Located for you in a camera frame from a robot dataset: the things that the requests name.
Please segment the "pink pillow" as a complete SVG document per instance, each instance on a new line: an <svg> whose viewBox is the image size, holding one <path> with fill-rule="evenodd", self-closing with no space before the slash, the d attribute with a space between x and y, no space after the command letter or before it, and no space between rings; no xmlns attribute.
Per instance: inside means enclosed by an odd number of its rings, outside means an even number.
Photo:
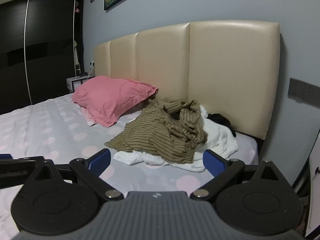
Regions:
<svg viewBox="0 0 320 240"><path fill-rule="evenodd" d="M97 76L77 88L72 100L85 107L98 124L111 127L121 115L157 90L155 86L140 81Z"/></svg>

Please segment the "grey wall switch panel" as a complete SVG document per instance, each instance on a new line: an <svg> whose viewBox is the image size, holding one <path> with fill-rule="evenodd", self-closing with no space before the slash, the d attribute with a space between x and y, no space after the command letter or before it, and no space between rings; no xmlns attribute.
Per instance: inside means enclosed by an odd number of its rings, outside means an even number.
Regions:
<svg viewBox="0 0 320 240"><path fill-rule="evenodd" d="M288 97L297 101L319 106L319 87L297 79L290 79Z"/></svg>

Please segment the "light pink pillow under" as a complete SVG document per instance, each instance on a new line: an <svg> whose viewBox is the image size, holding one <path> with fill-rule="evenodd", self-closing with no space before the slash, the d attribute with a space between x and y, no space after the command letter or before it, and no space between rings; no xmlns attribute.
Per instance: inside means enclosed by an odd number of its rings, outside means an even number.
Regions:
<svg viewBox="0 0 320 240"><path fill-rule="evenodd" d="M80 109L88 126L94 126L98 124L98 122L94 119L94 117L88 112L88 110L85 107L81 106Z"/></svg>

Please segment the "white bedside table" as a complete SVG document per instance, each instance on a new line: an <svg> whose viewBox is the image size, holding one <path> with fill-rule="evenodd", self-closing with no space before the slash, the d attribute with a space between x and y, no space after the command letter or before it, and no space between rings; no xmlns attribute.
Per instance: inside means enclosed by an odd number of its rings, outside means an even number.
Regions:
<svg viewBox="0 0 320 240"><path fill-rule="evenodd" d="M84 76L76 76L76 77L70 77L66 79L67 83L67 88L70 93L74 93L75 90L81 86L84 82L87 80L93 78L92 76L89 75L84 75Z"/></svg>

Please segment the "beige padded headboard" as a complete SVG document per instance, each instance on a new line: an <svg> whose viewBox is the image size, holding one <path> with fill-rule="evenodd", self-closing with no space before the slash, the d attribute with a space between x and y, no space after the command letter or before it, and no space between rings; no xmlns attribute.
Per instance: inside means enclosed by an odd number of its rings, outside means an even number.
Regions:
<svg viewBox="0 0 320 240"><path fill-rule="evenodd" d="M274 22L188 22L99 44L95 73L158 88L158 97L196 100L235 130L265 139L277 92L280 26Z"/></svg>

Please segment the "olive striped shorts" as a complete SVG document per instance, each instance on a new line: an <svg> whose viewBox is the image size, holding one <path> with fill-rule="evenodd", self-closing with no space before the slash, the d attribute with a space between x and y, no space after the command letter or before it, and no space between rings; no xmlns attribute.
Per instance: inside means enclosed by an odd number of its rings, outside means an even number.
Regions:
<svg viewBox="0 0 320 240"><path fill-rule="evenodd" d="M207 141L201 118L200 105L195 100L150 99L140 115L105 146L191 164L197 146Z"/></svg>

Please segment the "black sliding wardrobe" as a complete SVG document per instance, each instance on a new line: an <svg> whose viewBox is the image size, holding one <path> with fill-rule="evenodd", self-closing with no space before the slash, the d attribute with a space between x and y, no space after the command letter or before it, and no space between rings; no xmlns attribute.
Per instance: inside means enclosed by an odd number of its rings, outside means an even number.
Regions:
<svg viewBox="0 0 320 240"><path fill-rule="evenodd" d="M75 0L1 4L1 113L69 93Z"/></svg>

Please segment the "black garment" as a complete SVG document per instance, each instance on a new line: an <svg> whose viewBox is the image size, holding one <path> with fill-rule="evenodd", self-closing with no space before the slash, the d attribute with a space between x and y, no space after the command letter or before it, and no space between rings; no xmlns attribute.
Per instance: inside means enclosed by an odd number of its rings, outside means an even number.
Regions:
<svg viewBox="0 0 320 240"><path fill-rule="evenodd" d="M226 126L227 128L229 128L231 130L231 133L233 135L233 137L236 137L236 132L233 129L233 126L231 125L230 121L225 118L224 116L222 116L221 114L208 114L207 119L220 124L222 126Z"/></svg>

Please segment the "white crumpled garment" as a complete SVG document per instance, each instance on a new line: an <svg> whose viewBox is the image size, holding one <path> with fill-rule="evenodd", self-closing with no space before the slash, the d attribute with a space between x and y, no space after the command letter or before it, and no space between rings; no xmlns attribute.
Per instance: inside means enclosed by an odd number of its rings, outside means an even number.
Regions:
<svg viewBox="0 0 320 240"><path fill-rule="evenodd" d="M129 166L138 163L144 163L155 168L170 165L172 167L180 168L190 172L203 172L205 170L203 164L203 153L205 150L212 150L225 159L230 157L239 149L233 133L228 127L208 119L209 114L203 106L200 107L200 110L201 124L203 124L204 131L207 133L207 141L197 146L194 153L193 162L191 164L173 163L165 161L160 156L137 151L118 151L114 154L113 159Z"/></svg>

